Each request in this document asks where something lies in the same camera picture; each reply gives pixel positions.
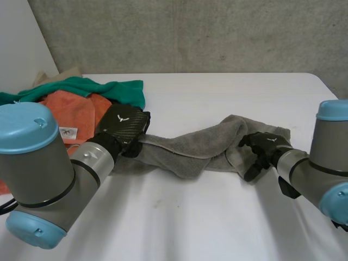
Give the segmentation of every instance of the white table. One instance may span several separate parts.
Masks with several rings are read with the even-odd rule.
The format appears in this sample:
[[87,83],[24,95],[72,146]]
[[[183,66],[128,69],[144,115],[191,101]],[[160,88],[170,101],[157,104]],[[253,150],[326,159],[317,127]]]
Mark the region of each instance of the white table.
[[[335,99],[306,73],[86,77],[99,83],[144,80],[150,134],[172,138],[237,114],[291,129],[292,144],[307,151],[319,103]],[[305,198],[283,196],[274,171],[254,186],[236,173],[209,171],[194,181],[160,169],[109,177],[50,251],[14,238],[5,218],[0,217],[1,261],[348,260],[348,234]]]

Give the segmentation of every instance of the gray wall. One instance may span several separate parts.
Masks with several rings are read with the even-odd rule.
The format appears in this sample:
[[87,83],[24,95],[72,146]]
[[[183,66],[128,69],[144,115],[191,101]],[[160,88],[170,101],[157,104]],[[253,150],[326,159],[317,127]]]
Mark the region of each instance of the gray wall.
[[309,72],[348,98],[348,0],[29,3],[60,71]]

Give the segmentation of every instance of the black cable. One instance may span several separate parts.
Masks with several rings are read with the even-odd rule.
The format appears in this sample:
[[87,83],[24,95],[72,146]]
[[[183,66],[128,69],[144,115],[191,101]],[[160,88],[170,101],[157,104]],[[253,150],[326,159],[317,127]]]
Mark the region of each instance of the black cable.
[[6,202],[5,204],[0,206],[0,210],[4,209],[5,207],[11,205],[13,202],[16,202],[16,200],[13,198],[10,201]]
[[9,212],[11,212],[12,210],[14,210],[16,207],[18,207],[18,203],[14,203],[13,205],[11,205],[10,207],[8,208],[4,208],[2,210],[0,210],[0,216],[1,215],[4,215],[4,214],[7,214]]

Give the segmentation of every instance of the blue cap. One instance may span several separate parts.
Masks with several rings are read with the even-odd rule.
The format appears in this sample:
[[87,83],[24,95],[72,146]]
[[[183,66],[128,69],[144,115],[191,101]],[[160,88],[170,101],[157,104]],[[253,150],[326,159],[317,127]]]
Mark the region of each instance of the blue cap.
[[348,100],[320,103],[316,118],[323,121],[348,121]]
[[338,184],[326,192],[319,203],[320,211],[339,224],[348,223],[348,182]]
[[12,211],[6,219],[6,228],[24,242],[43,249],[55,248],[65,230],[55,224],[21,211]]
[[51,111],[35,102],[0,106],[0,154],[21,154],[51,143],[59,127]]

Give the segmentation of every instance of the green towel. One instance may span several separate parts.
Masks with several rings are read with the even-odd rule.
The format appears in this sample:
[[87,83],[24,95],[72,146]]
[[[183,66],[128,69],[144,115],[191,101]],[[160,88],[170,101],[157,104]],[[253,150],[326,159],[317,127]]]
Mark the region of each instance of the green towel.
[[63,90],[83,97],[96,93],[107,99],[144,109],[145,98],[142,87],[141,80],[99,84],[88,78],[70,77],[60,82],[46,83],[31,90],[21,91],[17,95],[0,92],[0,105],[13,102],[37,102],[42,96]]

